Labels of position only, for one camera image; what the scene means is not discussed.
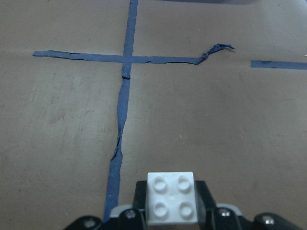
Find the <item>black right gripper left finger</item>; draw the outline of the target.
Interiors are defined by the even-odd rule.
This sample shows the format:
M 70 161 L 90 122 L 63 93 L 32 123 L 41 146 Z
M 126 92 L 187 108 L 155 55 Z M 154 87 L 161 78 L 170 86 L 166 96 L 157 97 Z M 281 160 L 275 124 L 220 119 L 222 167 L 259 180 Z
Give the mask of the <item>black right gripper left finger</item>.
M 132 229 L 146 230 L 147 181 L 138 181 L 132 202 Z

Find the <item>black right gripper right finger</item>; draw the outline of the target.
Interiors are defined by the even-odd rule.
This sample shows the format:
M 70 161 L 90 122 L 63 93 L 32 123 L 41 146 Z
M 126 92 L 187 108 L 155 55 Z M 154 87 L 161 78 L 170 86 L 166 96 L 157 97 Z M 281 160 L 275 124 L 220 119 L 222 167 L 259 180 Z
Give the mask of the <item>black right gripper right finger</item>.
M 216 202 L 204 181 L 195 181 L 196 210 L 199 225 L 211 225 Z

